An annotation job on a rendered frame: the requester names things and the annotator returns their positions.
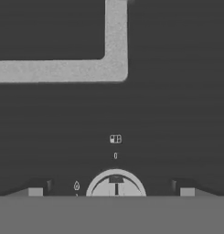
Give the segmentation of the black stove hob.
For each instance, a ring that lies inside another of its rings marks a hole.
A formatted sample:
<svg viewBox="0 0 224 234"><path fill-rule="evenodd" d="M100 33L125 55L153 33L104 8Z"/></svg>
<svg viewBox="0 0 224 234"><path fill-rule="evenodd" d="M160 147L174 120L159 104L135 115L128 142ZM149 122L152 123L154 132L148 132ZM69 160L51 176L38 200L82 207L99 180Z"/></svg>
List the black stove hob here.
<svg viewBox="0 0 224 234"><path fill-rule="evenodd" d="M224 0L0 0L0 196L110 175L224 195Z"/></svg>

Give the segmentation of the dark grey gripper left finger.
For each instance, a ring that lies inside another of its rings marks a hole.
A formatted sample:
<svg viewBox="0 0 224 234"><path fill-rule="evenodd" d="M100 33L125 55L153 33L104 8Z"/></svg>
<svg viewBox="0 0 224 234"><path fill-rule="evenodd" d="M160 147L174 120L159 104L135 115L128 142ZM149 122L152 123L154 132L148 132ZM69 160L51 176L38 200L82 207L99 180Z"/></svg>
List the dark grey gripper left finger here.
<svg viewBox="0 0 224 234"><path fill-rule="evenodd" d="M8 196L45 197L49 195L53 186L52 178L33 178L21 186L10 189L6 194Z"/></svg>

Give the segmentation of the silver stove knob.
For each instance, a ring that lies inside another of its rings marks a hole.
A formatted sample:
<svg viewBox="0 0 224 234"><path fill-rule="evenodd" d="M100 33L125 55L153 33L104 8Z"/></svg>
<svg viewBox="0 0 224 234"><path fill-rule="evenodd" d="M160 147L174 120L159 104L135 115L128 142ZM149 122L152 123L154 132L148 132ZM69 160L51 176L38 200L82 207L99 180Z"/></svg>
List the silver stove knob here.
<svg viewBox="0 0 224 234"><path fill-rule="evenodd" d="M88 186L87 197L145 197L139 178L119 168L108 169L95 176Z"/></svg>

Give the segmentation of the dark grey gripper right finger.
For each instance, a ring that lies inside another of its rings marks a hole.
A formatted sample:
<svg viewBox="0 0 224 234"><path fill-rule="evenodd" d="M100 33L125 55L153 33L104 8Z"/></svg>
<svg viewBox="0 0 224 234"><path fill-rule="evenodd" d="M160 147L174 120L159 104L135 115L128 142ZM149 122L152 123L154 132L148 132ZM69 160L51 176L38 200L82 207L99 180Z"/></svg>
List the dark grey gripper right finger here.
<svg viewBox="0 0 224 234"><path fill-rule="evenodd" d="M219 192L200 185L190 178L173 178L171 181L172 189L176 196L180 197L199 197L199 196L218 196Z"/></svg>

